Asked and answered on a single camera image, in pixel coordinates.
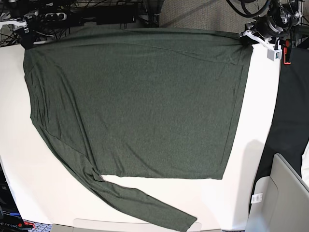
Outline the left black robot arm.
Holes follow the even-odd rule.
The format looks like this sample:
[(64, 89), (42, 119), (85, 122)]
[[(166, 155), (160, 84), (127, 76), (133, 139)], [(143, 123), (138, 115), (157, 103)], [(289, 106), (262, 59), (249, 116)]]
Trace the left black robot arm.
[(279, 49), (283, 40), (290, 36), (292, 29), (300, 24), (303, 16), (301, 0), (266, 0), (255, 13), (251, 13), (246, 7), (247, 4), (254, 3), (253, 0), (239, 2), (242, 11), (236, 8), (232, 1), (227, 1), (235, 13), (253, 20), (245, 24), (245, 31), (239, 33), (239, 37), (248, 37), (270, 51)]

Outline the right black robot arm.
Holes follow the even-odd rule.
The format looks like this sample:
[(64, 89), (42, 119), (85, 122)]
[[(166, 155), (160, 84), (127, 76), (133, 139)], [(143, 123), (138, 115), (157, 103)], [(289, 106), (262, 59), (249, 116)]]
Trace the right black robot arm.
[(7, 12), (0, 14), (0, 29), (3, 26), (12, 26), (19, 35), (21, 46), (25, 50), (31, 49), (35, 39), (30, 21), (36, 18), (39, 12), (35, 3), (30, 0), (2, 0), (1, 3)]

